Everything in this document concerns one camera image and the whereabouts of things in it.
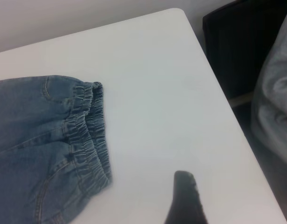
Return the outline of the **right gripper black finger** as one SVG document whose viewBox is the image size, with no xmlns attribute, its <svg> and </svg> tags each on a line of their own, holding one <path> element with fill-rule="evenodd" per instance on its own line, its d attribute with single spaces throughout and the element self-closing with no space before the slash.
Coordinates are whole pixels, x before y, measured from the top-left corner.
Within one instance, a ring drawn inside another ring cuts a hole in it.
<svg viewBox="0 0 287 224">
<path fill-rule="evenodd" d="M 173 199 L 166 224 L 207 224 L 194 176 L 187 171 L 174 174 Z"/>
</svg>

